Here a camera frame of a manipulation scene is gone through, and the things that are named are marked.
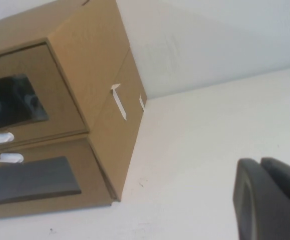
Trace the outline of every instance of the cardboard drawer unit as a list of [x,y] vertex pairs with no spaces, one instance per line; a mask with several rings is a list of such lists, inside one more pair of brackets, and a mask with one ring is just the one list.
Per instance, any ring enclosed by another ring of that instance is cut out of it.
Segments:
[[146,100],[115,0],[0,20],[0,218],[120,201]]

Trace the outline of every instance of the clear plastic window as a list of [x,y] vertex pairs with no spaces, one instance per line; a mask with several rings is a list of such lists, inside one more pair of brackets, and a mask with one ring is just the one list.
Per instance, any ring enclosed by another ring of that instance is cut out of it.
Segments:
[[0,78],[0,128],[48,120],[25,74]]

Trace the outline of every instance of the white wall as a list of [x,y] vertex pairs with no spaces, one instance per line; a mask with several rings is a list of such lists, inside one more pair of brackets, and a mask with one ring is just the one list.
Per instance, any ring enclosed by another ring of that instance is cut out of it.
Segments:
[[238,240],[236,163],[271,156],[290,164],[290,70],[152,99],[122,202],[0,220],[0,240]]
[[[0,0],[0,18],[50,0]],[[290,0],[117,0],[149,97],[290,66]]]

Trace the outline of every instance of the drawer handle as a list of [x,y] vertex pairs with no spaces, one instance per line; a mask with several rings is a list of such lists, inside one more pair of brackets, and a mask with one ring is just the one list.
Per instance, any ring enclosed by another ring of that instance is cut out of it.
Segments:
[[121,104],[121,101],[117,95],[117,92],[116,92],[116,88],[120,86],[120,83],[119,84],[114,84],[112,85],[111,87],[111,90],[113,91],[113,96],[114,96],[114,99],[116,101],[116,104],[121,112],[121,115],[123,116],[124,120],[127,120],[127,114],[126,114],[126,111],[124,110],[124,107],[123,105]]
[[0,133],[0,144],[12,142],[14,139],[15,139],[15,136],[11,132]]
[[20,153],[0,154],[0,163],[19,164],[24,161],[24,156]]

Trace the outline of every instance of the drawer window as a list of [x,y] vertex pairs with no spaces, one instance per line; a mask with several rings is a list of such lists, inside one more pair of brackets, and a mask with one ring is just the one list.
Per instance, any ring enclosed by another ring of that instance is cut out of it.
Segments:
[[0,128],[46,120],[48,115],[25,74],[0,78]]
[[0,167],[0,204],[80,193],[64,156]]

